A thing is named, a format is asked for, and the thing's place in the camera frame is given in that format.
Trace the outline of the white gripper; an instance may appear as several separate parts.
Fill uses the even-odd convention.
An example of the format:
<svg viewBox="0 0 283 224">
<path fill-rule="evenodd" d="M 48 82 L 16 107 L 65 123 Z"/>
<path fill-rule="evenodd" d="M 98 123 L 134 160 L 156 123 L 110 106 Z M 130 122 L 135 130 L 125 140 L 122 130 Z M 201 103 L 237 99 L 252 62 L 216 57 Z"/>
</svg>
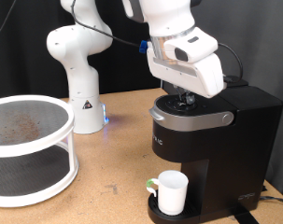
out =
<svg viewBox="0 0 283 224">
<path fill-rule="evenodd" d="M 193 93 L 212 98 L 226 88 L 221 63 L 215 53 L 196 63 L 168 63 L 155 57 L 153 46 L 148 42 L 147 57 L 152 75 L 173 84 L 179 97 L 183 95 L 180 88 L 186 90 L 184 93 L 186 105 L 195 103 Z"/>
</svg>

